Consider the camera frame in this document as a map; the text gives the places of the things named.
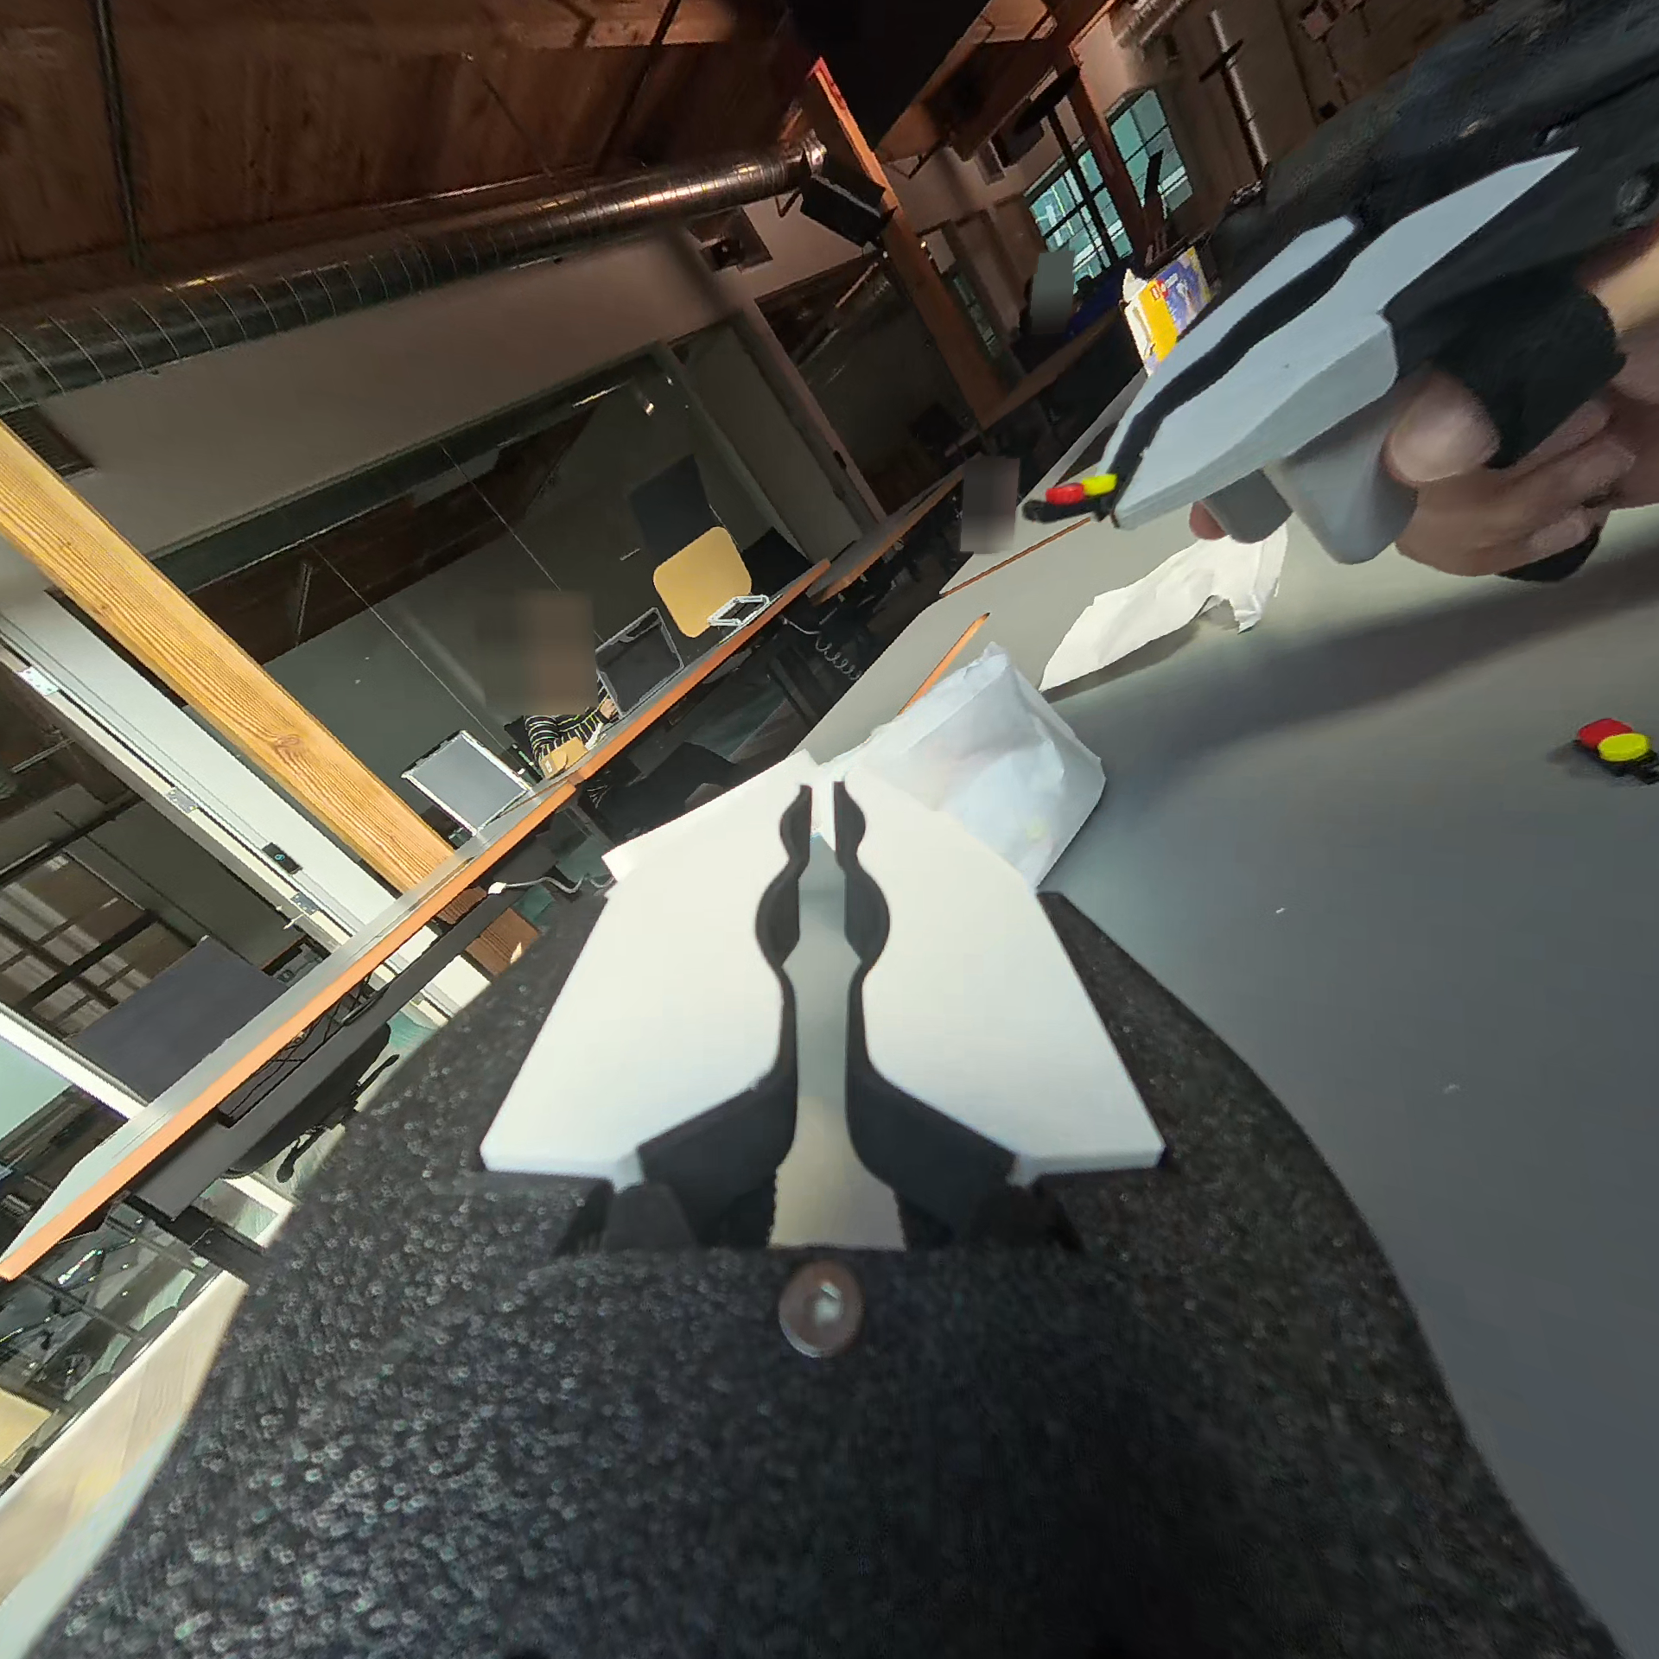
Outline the yellow chair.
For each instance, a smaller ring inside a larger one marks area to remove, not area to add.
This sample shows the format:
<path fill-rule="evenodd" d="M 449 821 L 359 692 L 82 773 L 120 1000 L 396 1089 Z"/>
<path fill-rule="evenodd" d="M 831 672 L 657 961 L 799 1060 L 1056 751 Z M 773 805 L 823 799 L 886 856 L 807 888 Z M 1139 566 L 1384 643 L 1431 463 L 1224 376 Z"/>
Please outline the yellow chair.
<path fill-rule="evenodd" d="M 685 639 L 710 633 L 714 615 L 754 597 L 754 580 L 724 526 L 694 536 L 657 564 L 651 584 L 673 629 Z"/>

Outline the dark wooden pillar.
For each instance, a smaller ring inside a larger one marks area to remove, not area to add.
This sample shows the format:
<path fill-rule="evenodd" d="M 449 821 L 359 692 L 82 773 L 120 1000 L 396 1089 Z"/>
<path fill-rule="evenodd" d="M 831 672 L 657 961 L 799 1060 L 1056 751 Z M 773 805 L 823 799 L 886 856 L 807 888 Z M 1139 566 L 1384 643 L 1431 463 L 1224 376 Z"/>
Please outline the dark wooden pillar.
<path fill-rule="evenodd" d="M 914 224 L 900 206 L 894 189 L 886 181 L 882 163 L 860 135 L 821 56 L 801 86 L 799 104 L 815 137 L 825 147 L 825 157 L 846 179 L 856 181 L 862 194 L 876 198 L 878 218 L 882 220 L 878 228 L 878 250 L 890 266 L 890 275 L 912 303 L 933 349 L 939 352 L 947 376 L 955 382 L 969 410 L 973 428 L 979 431 L 989 430 L 1002 402 L 1004 386 L 991 364 L 979 333 L 973 329 L 967 313 L 943 281 L 918 238 Z"/>

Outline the light wooden beam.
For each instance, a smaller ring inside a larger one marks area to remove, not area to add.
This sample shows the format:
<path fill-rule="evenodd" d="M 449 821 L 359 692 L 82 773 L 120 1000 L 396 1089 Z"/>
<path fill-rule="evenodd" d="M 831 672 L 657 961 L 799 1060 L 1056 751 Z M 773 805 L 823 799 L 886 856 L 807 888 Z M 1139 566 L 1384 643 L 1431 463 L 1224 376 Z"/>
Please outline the light wooden beam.
<path fill-rule="evenodd" d="M 1 530 L 47 582 L 396 892 L 448 846 L 195 603 L 1 428 Z"/>

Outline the white yellow lego box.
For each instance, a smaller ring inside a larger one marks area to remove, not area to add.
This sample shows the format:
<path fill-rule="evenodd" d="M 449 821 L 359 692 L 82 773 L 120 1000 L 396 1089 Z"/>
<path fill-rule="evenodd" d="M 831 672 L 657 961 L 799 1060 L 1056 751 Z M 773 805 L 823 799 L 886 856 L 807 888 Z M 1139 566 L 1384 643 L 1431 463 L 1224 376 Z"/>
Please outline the white yellow lego box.
<path fill-rule="evenodd" d="M 1210 279 L 1192 246 L 1151 277 L 1123 273 L 1121 313 L 1145 374 L 1155 374 L 1210 301 Z"/>

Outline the black ceiling speaker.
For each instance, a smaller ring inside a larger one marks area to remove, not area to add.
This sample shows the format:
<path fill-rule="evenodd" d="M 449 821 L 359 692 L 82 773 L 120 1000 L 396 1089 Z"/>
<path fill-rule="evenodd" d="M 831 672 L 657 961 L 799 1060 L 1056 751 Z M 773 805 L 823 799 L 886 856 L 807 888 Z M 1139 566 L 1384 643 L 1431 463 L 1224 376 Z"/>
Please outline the black ceiling speaker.
<path fill-rule="evenodd" d="M 823 159 L 821 169 L 801 185 L 799 198 L 809 222 L 858 248 L 880 246 L 892 216 L 884 187 L 835 157 Z"/>

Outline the long desk orange edge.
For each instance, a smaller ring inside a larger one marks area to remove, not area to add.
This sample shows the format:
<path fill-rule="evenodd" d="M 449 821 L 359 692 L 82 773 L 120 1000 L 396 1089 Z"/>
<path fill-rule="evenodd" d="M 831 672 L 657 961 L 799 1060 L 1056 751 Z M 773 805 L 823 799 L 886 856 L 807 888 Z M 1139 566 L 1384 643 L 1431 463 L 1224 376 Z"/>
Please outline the long desk orange edge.
<path fill-rule="evenodd" d="M 238 1028 L 197 1065 L 185 1071 L 165 1093 L 141 1103 L 130 1091 L 96 1077 L 84 1093 L 110 1093 L 122 1125 L 94 1150 L 74 1162 L 47 1202 L 7 1245 L 1 1275 L 13 1281 L 92 1218 L 132 1190 L 145 1170 L 171 1150 L 197 1123 L 211 1117 L 218 1103 L 234 1093 L 252 1073 L 290 1046 L 309 1024 L 331 1012 L 343 996 L 380 971 L 404 945 L 455 900 L 465 898 L 483 878 L 546 821 L 560 813 L 582 785 L 611 765 L 631 744 L 663 722 L 714 670 L 748 649 L 760 633 L 781 621 L 789 607 L 809 595 L 829 574 L 829 564 L 807 568 L 781 589 L 771 603 L 754 613 L 742 629 L 724 637 L 714 651 L 688 665 L 639 702 L 627 718 L 613 724 L 606 738 L 584 753 L 564 775 L 546 781 L 511 811 L 497 817 L 481 834 L 449 854 L 418 888 L 394 900 L 370 925 L 331 951 L 252 1022 Z"/>

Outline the crumpled white paper bag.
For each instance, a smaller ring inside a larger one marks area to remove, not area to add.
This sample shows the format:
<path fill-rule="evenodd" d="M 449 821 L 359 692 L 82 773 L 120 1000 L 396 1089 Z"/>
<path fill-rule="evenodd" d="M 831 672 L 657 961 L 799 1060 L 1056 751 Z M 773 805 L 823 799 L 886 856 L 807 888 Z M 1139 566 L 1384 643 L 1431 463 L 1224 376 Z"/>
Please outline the crumpled white paper bag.
<path fill-rule="evenodd" d="M 1101 763 L 995 645 L 819 773 L 880 779 L 951 819 L 1030 890 L 1105 795 Z"/>

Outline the metal air duct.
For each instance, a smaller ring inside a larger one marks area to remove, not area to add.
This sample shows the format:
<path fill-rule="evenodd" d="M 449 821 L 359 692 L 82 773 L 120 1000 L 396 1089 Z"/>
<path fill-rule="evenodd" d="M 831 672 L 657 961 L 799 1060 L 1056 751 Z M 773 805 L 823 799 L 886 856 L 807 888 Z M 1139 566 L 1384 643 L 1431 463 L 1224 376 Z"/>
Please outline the metal air duct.
<path fill-rule="evenodd" d="M 1 412 L 799 193 L 819 183 L 827 161 L 809 135 L 787 149 L 400 226 L 347 240 L 335 254 L 293 252 L 47 305 L 1 325 Z"/>

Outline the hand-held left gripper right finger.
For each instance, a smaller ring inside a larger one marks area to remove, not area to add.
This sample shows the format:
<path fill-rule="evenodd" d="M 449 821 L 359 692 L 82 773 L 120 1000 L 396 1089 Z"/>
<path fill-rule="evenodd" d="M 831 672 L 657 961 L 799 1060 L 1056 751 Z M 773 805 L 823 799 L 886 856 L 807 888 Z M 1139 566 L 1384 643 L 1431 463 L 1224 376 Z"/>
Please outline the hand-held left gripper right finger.
<path fill-rule="evenodd" d="M 1054 1180 L 1155 1170 L 1164 1141 L 1026 882 L 951 819 L 833 791 L 843 1119 L 925 1247 L 1044 1237 Z"/>

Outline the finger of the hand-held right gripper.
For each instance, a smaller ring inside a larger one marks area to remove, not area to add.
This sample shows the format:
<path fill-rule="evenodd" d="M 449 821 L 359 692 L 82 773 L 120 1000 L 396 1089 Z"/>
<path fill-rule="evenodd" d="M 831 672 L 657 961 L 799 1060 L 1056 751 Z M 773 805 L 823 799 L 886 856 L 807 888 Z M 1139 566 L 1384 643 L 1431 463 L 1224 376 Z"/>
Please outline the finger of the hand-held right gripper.
<path fill-rule="evenodd" d="M 1176 341 L 1115 431 L 1119 455 L 1141 455 L 1160 424 L 1228 374 L 1255 345 L 1303 317 L 1346 277 L 1378 289 L 1386 305 L 1435 272 L 1463 242 L 1575 157 L 1575 149 L 1524 159 L 1425 204 L 1374 234 L 1342 216 L 1291 240 L 1253 277 L 1210 303 Z"/>
<path fill-rule="evenodd" d="M 1299 518 L 1311 534 L 1396 534 L 1382 467 L 1397 352 L 1384 307 L 1399 266 L 1275 258 L 1180 339 L 1107 445 L 1111 522 L 1202 505 L 1226 534 Z"/>

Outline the silver framed monitor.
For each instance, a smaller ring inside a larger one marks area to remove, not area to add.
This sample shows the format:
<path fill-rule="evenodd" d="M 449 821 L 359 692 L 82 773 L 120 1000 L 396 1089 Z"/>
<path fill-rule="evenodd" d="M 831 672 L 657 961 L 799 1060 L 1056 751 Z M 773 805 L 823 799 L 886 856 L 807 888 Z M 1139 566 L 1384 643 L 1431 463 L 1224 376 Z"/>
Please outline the silver framed monitor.
<path fill-rule="evenodd" d="M 469 836 L 532 793 L 519 771 L 465 732 L 414 759 L 400 779 Z"/>

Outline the person's right hand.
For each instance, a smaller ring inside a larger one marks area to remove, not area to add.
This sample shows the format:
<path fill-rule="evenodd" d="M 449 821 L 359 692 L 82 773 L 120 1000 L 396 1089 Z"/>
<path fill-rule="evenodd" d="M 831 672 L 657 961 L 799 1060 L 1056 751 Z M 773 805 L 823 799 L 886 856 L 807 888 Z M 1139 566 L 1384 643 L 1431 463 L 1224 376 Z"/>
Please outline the person's right hand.
<path fill-rule="evenodd" d="M 1488 465 L 1496 435 L 1445 376 L 1401 410 L 1384 461 L 1415 495 L 1396 550 L 1445 576 L 1504 576 L 1577 548 L 1623 509 L 1656 501 L 1654 337 L 1627 345 L 1623 372 L 1512 467 Z"/>

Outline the flat white paper bag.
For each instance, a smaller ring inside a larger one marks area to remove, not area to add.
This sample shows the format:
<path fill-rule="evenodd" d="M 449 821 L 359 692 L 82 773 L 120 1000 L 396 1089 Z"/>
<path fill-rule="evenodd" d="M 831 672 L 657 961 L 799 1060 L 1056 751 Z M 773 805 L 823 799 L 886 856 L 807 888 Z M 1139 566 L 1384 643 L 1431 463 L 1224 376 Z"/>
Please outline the flat white paper bag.
<path fill-rule="evenodd" d="M 1038 690 L 1103 672 L 1202 617 L 1253 631 L 1275 597 L 1287 548 L 1285 526 L 1255 544 L 1200 540 L 1129 588 L 1097 595 L 1050 655 Z"/>

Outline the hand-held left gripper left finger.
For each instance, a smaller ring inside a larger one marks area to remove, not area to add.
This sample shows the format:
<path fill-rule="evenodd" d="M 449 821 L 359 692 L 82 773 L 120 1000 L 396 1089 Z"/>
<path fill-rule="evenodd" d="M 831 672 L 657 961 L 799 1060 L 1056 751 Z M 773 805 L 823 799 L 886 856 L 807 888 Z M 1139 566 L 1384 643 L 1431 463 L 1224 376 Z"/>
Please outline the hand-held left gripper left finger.
<path fill-rule="evenodd" d="M 785 825 L 813 836 L 811 791 Z M 606 1186 L 613 1239 L 764 1249 L 795 1141 L 799 915 L 781 878 L 754 921 L 690 927 L 607 894 L 483 1135 L 483 1170 Z"/>

